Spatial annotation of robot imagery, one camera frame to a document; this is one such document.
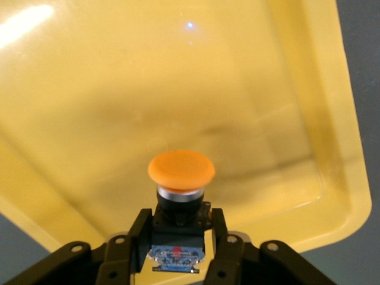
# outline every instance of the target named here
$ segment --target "bolt hole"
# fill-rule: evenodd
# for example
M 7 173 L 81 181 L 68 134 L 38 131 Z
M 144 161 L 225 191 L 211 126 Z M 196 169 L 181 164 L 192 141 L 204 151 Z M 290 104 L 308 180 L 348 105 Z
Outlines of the bolt hole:
M 225 278 L 225 276 L 226 276 L 226 272 L 225 272 L 225 271 L 219 271 L 219 272 L 218 272 L 218 276 L 219 276 L 220 278 Z
M 119 237 L 119 238 L 117 238 L 115 240 L 115 243 L 117 243 L 117 244 L 120 244 L 120 243 L 123 243 L 123 242 L 125 242 L 125 239 L 123 237 Z
M 278 245 L 276 245 L 274 242 L 268 243 L 267 248 L 270 251 L 278 251 Z
M 71 248 L 71 252 L 78 252 L 78 251 L 81 251 L 82 249 L 83 249 L 82 245 L 75 245 Z
M 115 277 L 118 276 L 118 273 L 116 271 L 112 271 L 110 274 L 109 274 L 109 278 L 110 279 L 114 279 Z

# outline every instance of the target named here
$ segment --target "gray background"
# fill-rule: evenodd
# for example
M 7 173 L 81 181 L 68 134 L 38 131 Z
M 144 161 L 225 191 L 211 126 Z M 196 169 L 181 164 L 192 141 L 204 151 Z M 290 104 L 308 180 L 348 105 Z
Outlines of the gray background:
M 345 240 L 302 255 L 339 285 L 380 284 L 380 1 L 337 0 L 362 136 L 372 212 Z M 0 283 L 48 252 L 0 215 Z

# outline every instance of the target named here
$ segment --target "yellow surface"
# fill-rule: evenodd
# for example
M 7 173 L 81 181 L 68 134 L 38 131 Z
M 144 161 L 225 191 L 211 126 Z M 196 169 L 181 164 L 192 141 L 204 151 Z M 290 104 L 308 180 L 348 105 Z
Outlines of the yellow surface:
M 148 173 L 155 183 L 183 192 L 209 184 L 215 176 L 215 167 L 210 159 L 196 151 L 172 150 L 152 159 Z
M 256 245 L 304 251 L 367 219 L 334 1 L 41 4 L 0 12 L 0 203 L 42 245 L 128 230 L 156 205 L 149 161 L 175 149 L 213 161 L 205 199 Z M 149 267 L 141 284 L 204 273 Z

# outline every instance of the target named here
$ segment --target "silver ring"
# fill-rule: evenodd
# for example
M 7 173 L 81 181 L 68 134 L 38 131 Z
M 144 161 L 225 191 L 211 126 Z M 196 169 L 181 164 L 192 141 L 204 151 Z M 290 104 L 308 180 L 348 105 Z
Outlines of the silver ring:
M 173 202 L 185 203 L 185 202 L 191 202 L 198 198 L 201 198 L 204 193 L 204 188 L 202 187 L 202 188 L 193 190 L 191 192 L 184 192 L 180 194 L 180 193 L 175 193 L 170 190 L 167 190 L 161 185 L 158 185 L 157 192 L 162 198 L 165 198 L 167 200 L 170 200 Z

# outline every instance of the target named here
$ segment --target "orange button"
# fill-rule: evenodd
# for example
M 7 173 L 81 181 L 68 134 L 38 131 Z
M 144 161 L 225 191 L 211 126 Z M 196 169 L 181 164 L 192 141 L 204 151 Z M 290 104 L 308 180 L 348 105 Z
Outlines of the orange button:
M 173 150 L 156 156 L 149 164 L 148 173 L 153 181 L 165 188 L 186 191 L 209 184 L 215 168 L 203 154 Z

